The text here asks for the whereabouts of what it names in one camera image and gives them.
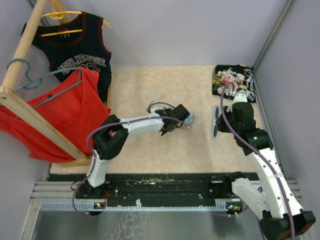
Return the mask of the light blue cleaning cloth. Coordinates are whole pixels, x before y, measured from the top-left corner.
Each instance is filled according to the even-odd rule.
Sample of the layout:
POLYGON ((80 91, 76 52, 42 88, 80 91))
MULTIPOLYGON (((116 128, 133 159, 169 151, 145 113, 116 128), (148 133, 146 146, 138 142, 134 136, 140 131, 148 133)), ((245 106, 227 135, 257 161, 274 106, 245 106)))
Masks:
POLYGON ((185 119, 185 123, 191 125, 194 122, 195 116, 190 112, 189 116, 185 119))

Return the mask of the newspaper print glasses case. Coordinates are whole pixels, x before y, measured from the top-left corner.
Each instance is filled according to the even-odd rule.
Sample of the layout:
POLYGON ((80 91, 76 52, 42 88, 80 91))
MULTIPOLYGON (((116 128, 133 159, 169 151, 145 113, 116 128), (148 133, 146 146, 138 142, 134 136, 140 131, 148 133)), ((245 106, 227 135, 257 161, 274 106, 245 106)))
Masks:
POLYGON ((184 120, 184 122, 180 123, 177 127, 183 129, 191 129, 194 120, 195 116, 192 112, 190 112, 189 116, 184 120))

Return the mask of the white frame sunglasses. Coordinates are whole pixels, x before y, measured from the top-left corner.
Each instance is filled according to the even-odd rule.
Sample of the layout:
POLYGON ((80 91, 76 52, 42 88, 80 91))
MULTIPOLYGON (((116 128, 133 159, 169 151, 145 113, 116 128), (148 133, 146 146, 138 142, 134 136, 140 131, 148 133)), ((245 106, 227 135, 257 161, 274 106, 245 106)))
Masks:
POLYGON ((221 107, 219 105, 215 105, 212 107, 211 112, 211 138, 217 139, 218 138, 218 126, 216 121, 219 119, 221 115, 221 107))

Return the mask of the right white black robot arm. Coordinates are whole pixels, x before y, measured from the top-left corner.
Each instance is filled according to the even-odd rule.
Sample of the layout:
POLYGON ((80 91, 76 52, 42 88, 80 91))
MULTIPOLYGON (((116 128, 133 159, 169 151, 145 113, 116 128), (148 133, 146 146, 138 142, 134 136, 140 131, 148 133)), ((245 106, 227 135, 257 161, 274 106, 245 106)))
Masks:
POLYGON ((258 190, 237 171, 223 180, 229 198, 240 197, 255 213, 261 232, 268 240, 294 239, 316 222, 312 211, 304 210, 292 193, 276 158, 268 133, 256 126, 254 109, 248 102, 213 108, 213 134, 232 133, 237 146, 251 162, 260 180, 258 190))

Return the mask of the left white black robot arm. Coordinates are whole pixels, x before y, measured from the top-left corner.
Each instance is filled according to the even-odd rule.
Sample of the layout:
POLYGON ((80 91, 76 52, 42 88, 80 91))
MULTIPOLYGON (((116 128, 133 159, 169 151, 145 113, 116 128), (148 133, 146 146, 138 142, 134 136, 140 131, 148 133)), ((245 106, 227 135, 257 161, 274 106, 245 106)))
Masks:
POLYGON ((178 128, 190 129, 195 118, 182 104, 173 106, 153 101, 146 111, 148 115, 135 118, 110 115, 87 137, 92 161, 85 182, 86 192, 91 197, 97 199, 103 195, 110 161, 119 155, 127 139, 151 132, 159 132, 163 136, 178 128))

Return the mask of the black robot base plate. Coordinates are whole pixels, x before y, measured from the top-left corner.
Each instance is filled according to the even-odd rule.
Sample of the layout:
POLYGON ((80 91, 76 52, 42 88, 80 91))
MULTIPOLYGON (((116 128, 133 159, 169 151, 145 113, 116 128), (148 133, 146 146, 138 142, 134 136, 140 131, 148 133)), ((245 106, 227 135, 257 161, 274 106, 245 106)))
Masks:
POLYGON ((226 191, 224 173, 108 173, 95 189, 84 183, 76 199, 104 207, 218 207, 240 212, 243 200, 226 191))

